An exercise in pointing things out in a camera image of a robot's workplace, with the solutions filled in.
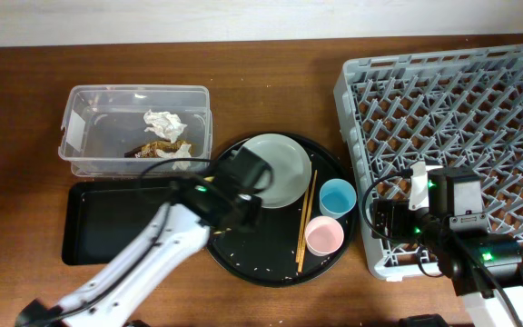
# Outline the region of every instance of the black rectangular tray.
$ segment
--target black rectangular tray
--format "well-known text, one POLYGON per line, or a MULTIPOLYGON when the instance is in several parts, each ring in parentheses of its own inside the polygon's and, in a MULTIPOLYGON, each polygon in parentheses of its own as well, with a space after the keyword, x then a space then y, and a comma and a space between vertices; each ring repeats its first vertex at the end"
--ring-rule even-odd
POLYGON ((75 184, 68 194, 62 261, 110 262, 154 217, 172 179, 143 180, 142 193, 136 180, 75 184))

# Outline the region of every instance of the clear plastic container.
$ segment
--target clear plastic container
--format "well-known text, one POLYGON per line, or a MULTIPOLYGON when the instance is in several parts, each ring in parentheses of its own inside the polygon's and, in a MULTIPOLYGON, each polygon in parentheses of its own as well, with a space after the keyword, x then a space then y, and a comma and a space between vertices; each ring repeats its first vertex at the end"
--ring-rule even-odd
MULTIPOLYGON (((192 143, 192 157, 211 157, 212 114, 209 91, 183 85, 82 85, 72 89, 65 108, 60 157, 82 177, 134 177, 159 158, 124 158, 133 149, 160 140, 145 132, 147 111, 178 114, 187 124, 179 140, 192 143)), ((206 163, 191 163, 198 171, 206 163)), ((173 164, 156 168, 156 175, 173 164)))

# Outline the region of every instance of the plastic grid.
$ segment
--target plastic grid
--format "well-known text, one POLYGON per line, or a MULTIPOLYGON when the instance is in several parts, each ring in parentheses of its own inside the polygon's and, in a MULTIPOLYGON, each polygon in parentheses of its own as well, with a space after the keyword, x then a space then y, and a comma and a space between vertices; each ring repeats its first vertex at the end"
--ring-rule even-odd
MULTIPOLYGON (((370 179, 424 159, 471 166, 492 232, 512 233, 523 246, 523 61, 503 55, 447 74, 400 75, 370 70, 350 85, 370 179)), ((408 198, 409 190, 408 181, 387 181, 373 197, 408 198)), ((414 263, 417 248, 381 242, 385 266, 414 263)))

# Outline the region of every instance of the cable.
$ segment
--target cable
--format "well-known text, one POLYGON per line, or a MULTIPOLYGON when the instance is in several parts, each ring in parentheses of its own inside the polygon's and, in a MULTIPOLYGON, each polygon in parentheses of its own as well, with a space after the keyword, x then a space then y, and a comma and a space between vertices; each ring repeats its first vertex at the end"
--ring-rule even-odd
POLYGON ((511 314, 514 324, 516 324, 517 327, 522 327, 522 321, 519 319, 519 315, 516 312, 516 309, 514 308, 512 301, 509 299, 506 292, 504 292, 504 289, 501 287, 498 280, 496 280, 496 277, 489 271, 485 264, 483 264, 473 255, 473 253, 471 253, 467 245, 465 245, 465 243, 461 241, 461 239, 455 233, 451 233, 451 237, 453 237, 453 240, 455 241, 456 245, 460 248, 460 250, 463 251, 473 262, 473 264, 475 264, 479 268, 479 270, 484 274, 484 277, 489 279, 494 284, 496 290, 498 290, 499 292, 499 295, 501 295, 502 300, 504 300, 504 303, 508 307, 509 314, 511 314))
POLYGON ((367 199, 369 198, 370 193, 372 192, 372 189, 377 187, 377 185, 379 185, 380 183, 382 183, 384 181, 387 181, 389 179, 392 179, 392 178, 396 178, 396 177, 403 177, 403 178, 405 178, 405 177, 411 177, 412 175, 413 175, 413 170, 412 169, 405 169, 405 170, 402 170, 402 171, 400 171, 398 173, 392 173, 390 175, 386 175, 384 177, 381 177, 378 180, 374 181, 369 186, 369 188, 367 188, 367 192, 365 192, 364 195, 362 196, 362 201, 360 202, 361 203, 360 211, 362 213, 362 220, 367 224, 367 226, 369 226, 370 230, 373 233, 375 233, 377 236, 379 236, 383 240, 389 241, 391 243, 413 243, 413 240, 395 239, 395 238, 392 238, 390 236, 387 236, 387 235, 384 235, 382 233, 379 233, 379 231, 377 231, 374 228, 372 223, 370 223, 369 219, 367 218, 367 199))
POLYGON ((431 278, 443 277, 444 276, 443 272, 440 274, 436 274, 436 275, 428 274, 427 272, 425 272, 425 269, 423 269, 423 263, 421 262, 421 254, 423 253, 423 250, 427 250, 427 253, 430 253, 428 248, 426 248, 424 245, 419 244, 419 248, 415 252, 415 257, 417 258, 417 266, 419 267, 419 270, 427 277, 431 277, 431 278))
POLYGON ((211 166, 215 166, 217 164, 217 161, 216 160, 212 160, 212 159, 202 159, 202 158, 174 158, 174 159, 167 159, 167 160, 162 160, 158 163, 153 163, 151 164, 150 166, 148 166, 147 168, 145 168, 139 175, 138 177, 136 177, 136 193, 142 197, 147 203, 154 203, 153 201, 150 201, 150 197, 146 196, 146 194, 143 193, 142 191, 142 188, 143 188, 143 179, 144 177, 151 171, 153 170, 154 168, 157 168, 159 166, 162 166, 164 164, 170 164, 170 163, 175 163, 175 162, 181 162, 181 161, 185 161, 185 162, 197 162, 197 163, 209 163, 210 164, 210 167, 211 166))

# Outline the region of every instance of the white wall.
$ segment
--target white wall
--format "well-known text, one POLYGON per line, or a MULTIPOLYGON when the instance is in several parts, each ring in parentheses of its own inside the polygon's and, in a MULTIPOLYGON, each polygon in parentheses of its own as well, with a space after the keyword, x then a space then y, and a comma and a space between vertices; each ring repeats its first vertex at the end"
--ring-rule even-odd
POLYGON ((523 0, 0 0, 0 46, 523 33, 523 0))

